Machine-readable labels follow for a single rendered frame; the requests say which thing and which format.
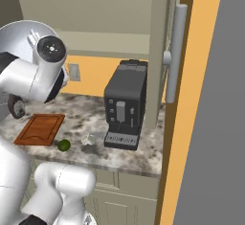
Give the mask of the beige wall cabinet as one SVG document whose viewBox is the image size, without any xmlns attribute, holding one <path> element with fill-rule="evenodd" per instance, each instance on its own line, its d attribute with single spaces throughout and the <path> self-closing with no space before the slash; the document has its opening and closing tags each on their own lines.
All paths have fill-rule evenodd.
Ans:
<svg viewBox="0 0 245 225">
<path fill-rule="evenodd" d="M 163 89 L 168 0 L 0 0 L 0 23 L 32 19 L 51 26 L 79 65 L 64 93 L 100 96 L 121 58 L 146 59 L 145 126 L 156 125 Z"/>
</svg>

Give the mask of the brown wooden cutting board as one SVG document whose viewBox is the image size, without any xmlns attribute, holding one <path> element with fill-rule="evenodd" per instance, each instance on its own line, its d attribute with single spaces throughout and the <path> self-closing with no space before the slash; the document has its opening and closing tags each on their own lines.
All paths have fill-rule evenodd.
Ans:
<svg viewBox="0 0 245 225">
<path fill-rule="evenodd" d="M 14 143 L 22 146 L 50 146 L 64 118 L 63 114 L 33 114 Z"/>
</svg>

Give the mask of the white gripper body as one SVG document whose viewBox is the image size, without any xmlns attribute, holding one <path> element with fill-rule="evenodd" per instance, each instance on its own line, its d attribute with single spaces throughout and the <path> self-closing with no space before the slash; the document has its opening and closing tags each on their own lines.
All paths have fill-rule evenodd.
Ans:
<svg viewBox="0 0 245 225">
<path fill-rule="evenodd" d="M 0 74 L 0 89 L 21 98 L 27 98 L 35 74 L 35 64 L 18 58 L 11 62 Z"/>
</svg>

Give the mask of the dark grey coffee machine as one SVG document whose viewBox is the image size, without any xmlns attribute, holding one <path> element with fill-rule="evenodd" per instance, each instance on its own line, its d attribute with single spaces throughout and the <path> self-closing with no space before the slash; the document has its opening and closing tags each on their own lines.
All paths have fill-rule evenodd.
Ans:
<svg viewBox="0 0 245 225">
<path fill-rule="evenodd" d="M 106 147 L 136 150 L 141 135 L 146 98 L 147 62 L 122 60 L 104 89 Z"/>
</svg>

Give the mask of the grey wall outlet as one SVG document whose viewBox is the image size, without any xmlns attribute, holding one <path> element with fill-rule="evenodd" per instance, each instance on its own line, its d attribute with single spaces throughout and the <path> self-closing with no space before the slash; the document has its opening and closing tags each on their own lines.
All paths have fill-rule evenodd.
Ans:
<svg viewBox="0 0 245 225">
<path fill-rule="evenodd" d="M 69 79 L 71 81 L 80 81 L 79 66 L 75 63 L 69 63 Z"/>
</svg>

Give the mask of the beige base cabinet door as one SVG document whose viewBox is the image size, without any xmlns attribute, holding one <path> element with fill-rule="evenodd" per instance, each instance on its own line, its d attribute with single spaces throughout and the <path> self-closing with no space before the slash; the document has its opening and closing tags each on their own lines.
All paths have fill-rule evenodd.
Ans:
<svg viewBox="0 0 245 225">
<path fill-rule="evenodd" d="M 87 211 L 98 225 L 154 225 L 156 199 L 95 189 L 85 197 Z"/>
</svg>

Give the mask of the beige drawer front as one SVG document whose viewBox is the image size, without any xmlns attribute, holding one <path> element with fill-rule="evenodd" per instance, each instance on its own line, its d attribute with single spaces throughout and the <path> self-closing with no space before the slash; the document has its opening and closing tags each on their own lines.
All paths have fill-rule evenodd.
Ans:
<svg viewBox="0 0 245 225">
<path fill-rule="evenodd" d="M 119 172 L 118 186 L 121 191 L 127 194 L 156 199 L 159 190 L 159 180 L 157 178 Z"/>
<path fill-rule="evenodd" d="M 97 169 L 96 175 L 97 175 L 97 181 L 101 185 L 112 186 L 115 188 L 119 186 L 119 174 L 115 171 Z"/>
</svg>

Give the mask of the green lime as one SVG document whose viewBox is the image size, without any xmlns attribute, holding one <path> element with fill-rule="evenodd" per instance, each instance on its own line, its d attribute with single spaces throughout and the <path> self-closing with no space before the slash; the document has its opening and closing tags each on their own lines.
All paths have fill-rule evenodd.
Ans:
<svg viewBox="0 0 245 225">
<path fill-rule="evenodd" d="M 57 148 L 60 150 L 60 151 L 67 151 L 71 146 L 71 143 L 69 140 L 67 139 L 63 139 L 63 140 L 60 140 L 57 144 Z"/>
</svg>

